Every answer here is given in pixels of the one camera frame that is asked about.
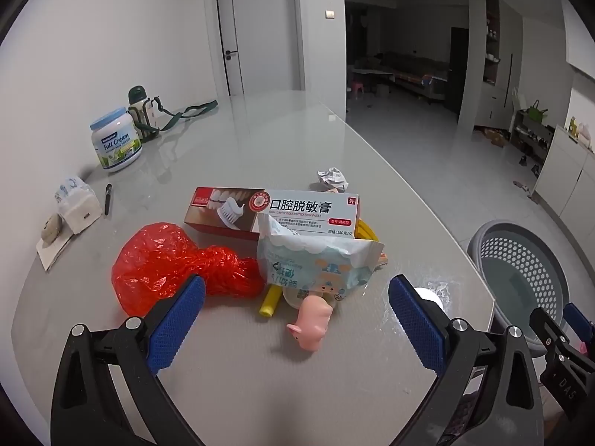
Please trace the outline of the white paper sheet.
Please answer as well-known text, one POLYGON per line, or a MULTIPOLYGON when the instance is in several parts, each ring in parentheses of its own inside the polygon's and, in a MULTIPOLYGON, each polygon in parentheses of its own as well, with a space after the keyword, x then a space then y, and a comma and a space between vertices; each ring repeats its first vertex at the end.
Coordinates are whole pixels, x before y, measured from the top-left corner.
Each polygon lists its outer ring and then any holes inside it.
POLYGON ((47 244, 43 240, 39 240, 36 244, 36 252, 44 271, 49 271, 54 265, 55 261, 65 250, 74 234, 70 230, 64 230, 51 244, 47 244))

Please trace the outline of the grey stone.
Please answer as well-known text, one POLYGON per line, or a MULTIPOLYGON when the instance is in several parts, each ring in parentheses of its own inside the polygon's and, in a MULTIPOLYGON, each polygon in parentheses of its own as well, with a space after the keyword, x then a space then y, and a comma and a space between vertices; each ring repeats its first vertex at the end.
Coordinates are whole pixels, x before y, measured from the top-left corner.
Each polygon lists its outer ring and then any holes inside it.
POLYGON ((62 218, 58 213, 54 213, 46 220, 40 233, 40 239, 49 246, 58 238, 61 230, 62 218))

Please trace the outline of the grey door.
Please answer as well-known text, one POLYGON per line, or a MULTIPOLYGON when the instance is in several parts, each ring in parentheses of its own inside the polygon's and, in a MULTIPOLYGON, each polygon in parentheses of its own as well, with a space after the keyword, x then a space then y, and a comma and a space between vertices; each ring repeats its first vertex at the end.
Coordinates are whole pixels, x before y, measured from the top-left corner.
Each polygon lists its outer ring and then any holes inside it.
POLYGON ((217 0, 230 95, 300 89, 295 0, 217 0))

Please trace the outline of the grey perforated laundry basket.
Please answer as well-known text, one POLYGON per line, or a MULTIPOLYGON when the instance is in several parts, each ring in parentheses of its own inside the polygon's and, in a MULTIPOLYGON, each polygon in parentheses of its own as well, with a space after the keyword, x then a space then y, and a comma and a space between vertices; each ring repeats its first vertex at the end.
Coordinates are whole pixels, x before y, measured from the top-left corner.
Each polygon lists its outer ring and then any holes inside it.
POLYGON ((569 303, 566 275, 548 245, 536 234, 506 220, 479 227, 467 253, 495 299, 493 332, 519 327, 533 358, 546 354, 530 328, 530 313, 541 307, 559 327, 569 303))

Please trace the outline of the yellow foam dart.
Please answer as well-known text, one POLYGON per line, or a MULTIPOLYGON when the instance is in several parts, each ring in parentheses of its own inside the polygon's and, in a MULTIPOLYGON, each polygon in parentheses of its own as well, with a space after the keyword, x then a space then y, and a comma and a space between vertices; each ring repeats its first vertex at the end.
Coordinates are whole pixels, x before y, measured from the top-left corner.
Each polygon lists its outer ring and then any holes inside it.
POLYGON ((259 308, 259 315, 266 319, 271 318, 275 313, 280 298, 282 298, 282 287, 271 284, 259 308))

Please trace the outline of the green white water bottle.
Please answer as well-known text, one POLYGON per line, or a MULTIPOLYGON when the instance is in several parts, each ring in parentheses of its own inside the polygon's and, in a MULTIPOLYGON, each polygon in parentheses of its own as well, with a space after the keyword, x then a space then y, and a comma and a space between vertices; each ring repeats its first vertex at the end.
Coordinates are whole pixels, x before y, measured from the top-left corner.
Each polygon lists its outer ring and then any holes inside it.
POLYGON ((159 129, 153 100, 147 96, 142 85, 135 85, 128 91, 128 102, 128 113, 133 119, 134 127, 141 142, 148 142, 156 138, 159 129))

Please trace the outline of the red plastic bag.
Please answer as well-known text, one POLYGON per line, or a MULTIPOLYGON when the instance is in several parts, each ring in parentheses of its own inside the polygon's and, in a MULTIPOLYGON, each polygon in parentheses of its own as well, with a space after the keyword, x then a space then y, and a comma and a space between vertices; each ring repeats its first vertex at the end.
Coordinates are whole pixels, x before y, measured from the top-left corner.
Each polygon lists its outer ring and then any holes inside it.
POLYGON ((209 296, 252 299, 265 286, 256 259, 224 246, 201 249, 173 223, 152 223, 131 237, 112 266, 111 283, 122 309, 144 316, 193 274, 209 296))

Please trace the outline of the small pink stool far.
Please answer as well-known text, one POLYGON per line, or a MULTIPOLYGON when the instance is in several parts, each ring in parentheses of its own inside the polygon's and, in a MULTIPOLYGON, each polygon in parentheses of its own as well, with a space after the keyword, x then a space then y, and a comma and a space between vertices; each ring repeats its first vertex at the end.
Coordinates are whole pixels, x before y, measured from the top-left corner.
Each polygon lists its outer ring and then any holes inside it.
POLYGON ((351 96, 357 100, 361 94, 364 93, 364 85, 359 82, 352 82, 351 85, 351 96))

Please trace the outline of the white paper ball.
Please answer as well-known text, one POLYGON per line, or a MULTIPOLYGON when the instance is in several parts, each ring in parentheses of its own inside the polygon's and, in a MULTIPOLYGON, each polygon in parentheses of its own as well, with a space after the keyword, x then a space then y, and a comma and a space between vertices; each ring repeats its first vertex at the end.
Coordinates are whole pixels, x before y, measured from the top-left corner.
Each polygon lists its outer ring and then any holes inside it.
POLYGON ((337 167, 330 167, 327 170, 317 172, 320 184, 327 192, 345 192, 349 183, 343 172, 337 167))

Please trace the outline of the pink pig toy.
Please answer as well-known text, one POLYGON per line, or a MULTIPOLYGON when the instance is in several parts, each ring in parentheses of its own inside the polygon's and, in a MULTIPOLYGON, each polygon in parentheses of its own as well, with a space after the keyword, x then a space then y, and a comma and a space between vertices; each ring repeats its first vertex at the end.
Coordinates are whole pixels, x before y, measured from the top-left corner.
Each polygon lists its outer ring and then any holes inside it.
POLYGON ((315 352, 321 348, 322 341, 328 331, 333 307, 317 295, 309 295, 299 307, 295 323, 285 325, 300 348, 315 352))

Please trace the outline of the toothpaste box red white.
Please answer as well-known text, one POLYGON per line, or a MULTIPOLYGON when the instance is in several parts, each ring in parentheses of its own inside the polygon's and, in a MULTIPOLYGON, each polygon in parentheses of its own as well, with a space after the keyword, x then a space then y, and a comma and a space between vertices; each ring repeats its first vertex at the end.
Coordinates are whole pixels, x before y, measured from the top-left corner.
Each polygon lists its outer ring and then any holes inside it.
POLYGON ((203 233, 257 240, 261 214, 298 234, 354 237, 360 198, 327 191, 198 187, 184 223, 203 233))

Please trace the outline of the green handbag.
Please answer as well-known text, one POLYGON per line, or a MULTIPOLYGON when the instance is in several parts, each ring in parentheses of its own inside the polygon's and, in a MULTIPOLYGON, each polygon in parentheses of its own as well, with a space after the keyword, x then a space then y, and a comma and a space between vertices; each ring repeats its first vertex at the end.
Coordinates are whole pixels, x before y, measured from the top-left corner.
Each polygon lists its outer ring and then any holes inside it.
POLYGON ((540 100, 536 99, 528 108, 527 108, 527 116, 537 122, 539 124, 544 123, 544 119, 548 114, 548 109, 541 109, 540 108, 540 100))

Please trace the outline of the baby wipes pack blue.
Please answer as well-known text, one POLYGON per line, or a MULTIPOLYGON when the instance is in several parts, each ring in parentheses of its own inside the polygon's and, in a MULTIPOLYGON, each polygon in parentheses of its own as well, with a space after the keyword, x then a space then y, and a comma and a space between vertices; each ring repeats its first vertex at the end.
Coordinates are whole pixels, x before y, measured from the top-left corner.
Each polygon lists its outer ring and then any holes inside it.
POLYGON ((366 286, 387 263, 384 244, 377 240, 300 235, 267 213, 258 216, 258 227, 258 267, 272 285, 332 295, 340 301, 351 290, 366 286))

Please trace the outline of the milk powder can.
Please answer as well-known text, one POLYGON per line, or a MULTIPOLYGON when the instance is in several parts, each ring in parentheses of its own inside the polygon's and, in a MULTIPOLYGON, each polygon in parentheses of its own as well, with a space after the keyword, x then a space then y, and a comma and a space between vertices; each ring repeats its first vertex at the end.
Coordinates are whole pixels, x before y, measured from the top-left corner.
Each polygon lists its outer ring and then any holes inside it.
POLYGON ((125 108, 116 109, 90 126, 91 138, 101 167, 117 172, 141 154, 142 143, 132 116, 125 108))

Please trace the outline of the black pen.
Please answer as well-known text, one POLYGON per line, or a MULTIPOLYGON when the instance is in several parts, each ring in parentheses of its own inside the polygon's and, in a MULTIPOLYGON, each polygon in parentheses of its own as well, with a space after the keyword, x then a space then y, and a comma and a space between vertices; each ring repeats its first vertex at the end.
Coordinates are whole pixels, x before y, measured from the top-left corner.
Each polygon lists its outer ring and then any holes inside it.
POLYGON ((105 199, 104 199, 104 216, 109 216, 112 200, 112 183, 108 183, 105 188, 105 199))

